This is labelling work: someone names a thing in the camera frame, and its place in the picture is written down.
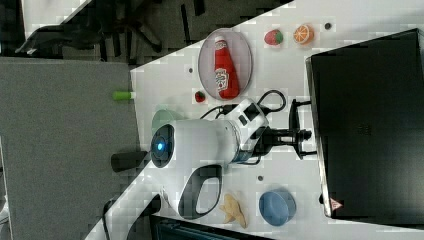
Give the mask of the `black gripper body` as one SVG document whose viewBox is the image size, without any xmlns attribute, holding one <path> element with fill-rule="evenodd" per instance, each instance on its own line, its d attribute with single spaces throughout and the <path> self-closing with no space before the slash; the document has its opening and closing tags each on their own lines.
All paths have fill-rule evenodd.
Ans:
<svg viewBox="0 0 424 240">
<path fill-rule="evenodd" d="M 282 144 L 280 137 L 283 135 L 282 129 L 266 128 L 254 147 L 253 156 L 265 156 L 274 146 L 280 146 Z"/>
</svg>

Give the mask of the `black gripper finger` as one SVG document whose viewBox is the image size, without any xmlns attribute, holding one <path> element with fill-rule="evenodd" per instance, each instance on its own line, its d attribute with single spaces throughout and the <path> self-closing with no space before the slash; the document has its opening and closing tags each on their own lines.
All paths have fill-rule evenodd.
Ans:
<svg viewBox="0 0 424 240">
<path fill-rule="evenodd" d="M 302 148 L 303 141 L 283 141 L 283 145 L 288 145 L 293 148 Z"/>
<path fill-rule="evenodd" d="M 287 130 L 284 137 L 291 140 L 309 140 L 312 132 L 309 130 Z"/>
</svg>

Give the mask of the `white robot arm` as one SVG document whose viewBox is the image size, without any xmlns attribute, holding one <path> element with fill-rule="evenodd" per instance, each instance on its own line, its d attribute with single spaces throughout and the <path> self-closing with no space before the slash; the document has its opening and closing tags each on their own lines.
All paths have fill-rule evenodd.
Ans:
<svg viewBox="0 0 424 240">
<path fill-rule="evenodd" d="M 299 157 L 307 156 L 302 142 L 311 138 L 311 132 L 299 126 L 300 105 L 293 103 L 287 129 L 270 128 L 266 118 L 270 109 L 250 99 L 221 119 L 174 120 L 161 126 L 152 136 L 147 165 L 103 212 L 85 240 L 127 240 L 133 224 L 157 196 L 179 217 L 201 218 L 208 214 L 198 208 L 207 197 L 206 181 L 215 181 L 212 195 L 219 197 L 224 167 L 245 164 L 274 146 L 289 145 Z"/>
</svg>

